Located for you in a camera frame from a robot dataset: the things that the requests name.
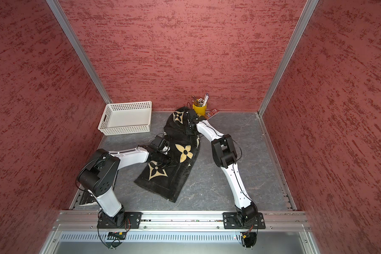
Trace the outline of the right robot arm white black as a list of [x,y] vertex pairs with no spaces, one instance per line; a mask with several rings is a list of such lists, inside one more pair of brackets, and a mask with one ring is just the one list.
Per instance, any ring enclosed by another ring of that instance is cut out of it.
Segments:
[[194,110],[188,110],[186,116],[188,129],[201,134],[211,143],[213,160],[225,174],[233,194],[237,210],[236,225],[244,229],[253,229],[258,225],[259,212],[241,179],[233,138],[216,130],[208,120],[198,116]]

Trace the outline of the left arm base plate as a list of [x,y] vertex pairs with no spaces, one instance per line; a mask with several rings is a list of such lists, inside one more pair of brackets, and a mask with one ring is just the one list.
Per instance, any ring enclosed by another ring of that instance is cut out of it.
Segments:
[[98,214],[99,229],[138,229],[141,222],[141,212],[119,212],[115,217],[109,217],[103,211]]

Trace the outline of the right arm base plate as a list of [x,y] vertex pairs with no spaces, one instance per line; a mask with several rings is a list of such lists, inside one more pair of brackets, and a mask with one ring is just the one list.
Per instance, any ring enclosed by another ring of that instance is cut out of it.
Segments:
[[240,212],[224,212],[223,224],[225,229],[266,229],[264,216],[258,213],[255,217],[246,219]]

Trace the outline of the black pillowcase with beige flowers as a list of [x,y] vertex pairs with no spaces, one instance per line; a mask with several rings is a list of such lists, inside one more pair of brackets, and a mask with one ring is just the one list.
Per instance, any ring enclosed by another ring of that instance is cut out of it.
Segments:
[[191,173],[200,152],[199,133],[185,133],[186,113],[190,108],[184,106],[172,112],[164,126],[164,138],[169,142],[166,152],[173,160],[162,170],[153,173],[147,166],[134,183],[139,187],[160,195],[175,203]]

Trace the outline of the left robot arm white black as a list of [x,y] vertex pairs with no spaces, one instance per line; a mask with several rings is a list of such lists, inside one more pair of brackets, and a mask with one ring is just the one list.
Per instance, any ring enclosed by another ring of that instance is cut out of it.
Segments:
[[165,152],[148,146],[123,151],[98,149],[77,176],[77,182],[88,191],[101,208],[102,228],[122,228],[128,225],[124,207],[114,193],[114,182],[120,169],[134,164],[149,163],[151,172],[159,172],[173,160]]

